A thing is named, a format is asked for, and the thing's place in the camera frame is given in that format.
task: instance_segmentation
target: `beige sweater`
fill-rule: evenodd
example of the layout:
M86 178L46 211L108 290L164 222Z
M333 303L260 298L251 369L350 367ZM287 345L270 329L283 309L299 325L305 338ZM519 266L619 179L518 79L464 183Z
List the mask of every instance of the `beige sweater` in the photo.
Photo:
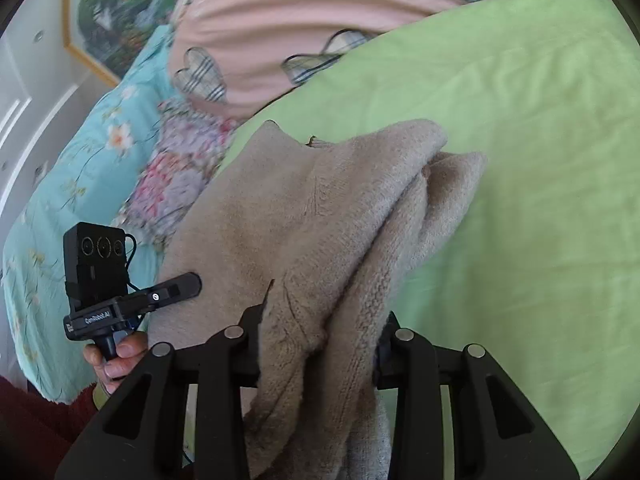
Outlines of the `beige sweater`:
M445 143L429 121L313 147L267 122L182 222L161 279L193 270L203 290L153 315L151 344L205 342L275 280L245 416L252 478L386 478L376 342L403 277L453 234L484 168Z

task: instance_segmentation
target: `red sleeve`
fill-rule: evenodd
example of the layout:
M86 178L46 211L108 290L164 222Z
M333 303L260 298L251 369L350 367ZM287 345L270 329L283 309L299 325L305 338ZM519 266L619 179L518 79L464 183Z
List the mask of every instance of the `red sleeve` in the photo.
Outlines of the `red sleeve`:
M0 377L0 419L17 450L16 460L27 457L20 467L37 470L38 478L53 479L60 461L96 412L91 387L67 406L18 390Z

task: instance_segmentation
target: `landscape painting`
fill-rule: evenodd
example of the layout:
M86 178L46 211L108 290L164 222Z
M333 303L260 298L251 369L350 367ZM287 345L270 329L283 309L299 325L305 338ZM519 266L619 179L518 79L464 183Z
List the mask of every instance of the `landscape painting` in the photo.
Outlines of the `landscape painting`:
M65 0L65 43L117 83L156 27L169 22L177 1Z

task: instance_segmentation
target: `floral pillow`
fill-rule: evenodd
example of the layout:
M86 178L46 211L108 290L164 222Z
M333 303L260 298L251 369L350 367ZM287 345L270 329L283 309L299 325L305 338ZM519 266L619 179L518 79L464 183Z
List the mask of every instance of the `floral pillow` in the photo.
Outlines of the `floral pillow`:
M164 251L218 170L239 123L177 100L160 103L159 110L160 139L114 224Z

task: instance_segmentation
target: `human hand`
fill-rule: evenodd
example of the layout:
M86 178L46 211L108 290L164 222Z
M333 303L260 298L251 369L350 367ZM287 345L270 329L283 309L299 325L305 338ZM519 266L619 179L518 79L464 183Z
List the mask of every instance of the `human hand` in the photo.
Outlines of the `human hand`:
M104 384L108 394L112 394L122 383L124 376L131 373L148 350L148 339L145 332L134 332L126 336L116 346L118 357L106 362L98 347L90 344L84 347L84 359L94 367L95 374Z

